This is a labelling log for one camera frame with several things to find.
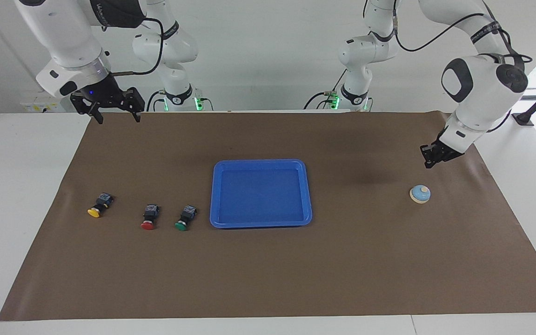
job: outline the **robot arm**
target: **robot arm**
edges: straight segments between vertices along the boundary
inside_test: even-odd
[[[341,108],[364,106],[372,78],[367,65],[398,52],[395,5],[399,7],[400,0],[370,0],[365,12],[369,34],[341,47],[339,58],[348,69],[340,89]],[[464,154],[520,99],[528,81],[520,55],[482,0],[419,0],[419,6],[428,19],[445,25],[479,14],[456,25],[470,36],[479,55],[455,59],[444,70],[442,87],[459,106],[437,140],[421,147],[425,166],[431,168]]]
[[[28,27],[51,54],[51,61],[36,76],[38,83],[56,98],[71,95],[77,112],[98,123],[102,123],[98,108],[107,107],[129,111],[140,121],[143,99],[134,87],[119,89],[91,23],[96,19],[107,27],[137,27],[146,15],[141,1],[15,0]]]
[[[162,35],[152,32],[136,35],[132,43],[134,53],[139,59],[154,65],[158,58],[158,44],[162,40],[162,59],[157,74],[164,86],[165,102],[172,111],[196,110],[195,87],[180,64],[198,57],[195,40],[179,27],[165,0],[147,0],[147,16],[160,20],[166,31]]]

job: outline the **yellow button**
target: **yellow button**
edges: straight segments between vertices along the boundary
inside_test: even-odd
[[[90,208],[88,210],[88,214],[90,214],[90,216],[92,216],[93,218],[100,218],[101,216],[101,214],[95,208]]]

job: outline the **light blue round object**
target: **light blue round object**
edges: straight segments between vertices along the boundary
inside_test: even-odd
[[[409,195],[414,202],[424,204],[429,201],[431,191],[425,185],[417,185],[411,189]]]

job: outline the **table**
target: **table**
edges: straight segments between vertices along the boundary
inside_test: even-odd
[[[0,114],[0,308],[47,214],[89,119]],[[476,143],[536,248],[536,131],[510,119]],[[30,199],[24,198],[27,192]],[[530,334],[536,314],[0,322],[8,333]]]

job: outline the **brown tablecloth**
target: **brown tablecloth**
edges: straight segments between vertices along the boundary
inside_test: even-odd
[[[536,312],[536,252],[477,150],[423,167],[443,125],[439,112],[106,114],[0,320]],[[214,164],[284,158],[307,166],[309,225],[210,225]],[[409,198],[416,184],[429,203]],[[94,219],[101,192],[117,199]],[[162,206],[155,231],[140,228],[147,203]],[[199,215],[183,233],[186,204]]]

